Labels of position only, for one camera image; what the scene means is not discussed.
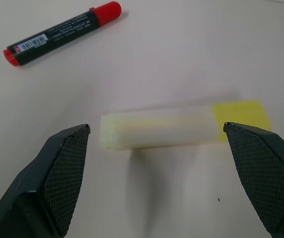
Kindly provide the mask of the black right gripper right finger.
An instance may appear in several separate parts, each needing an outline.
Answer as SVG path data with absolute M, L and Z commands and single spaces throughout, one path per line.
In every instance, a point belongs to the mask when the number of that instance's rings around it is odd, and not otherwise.
M 241 184 L 267 232 L 284 238 L 284 140 L 254 126 L 226 122 Z

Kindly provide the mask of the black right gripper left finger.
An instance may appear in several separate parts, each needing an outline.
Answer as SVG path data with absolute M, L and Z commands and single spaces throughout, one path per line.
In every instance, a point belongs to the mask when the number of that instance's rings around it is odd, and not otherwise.
M 0 199 L 0 238 L 63 238 L 82 185 L 90 126 L 48 138 Z

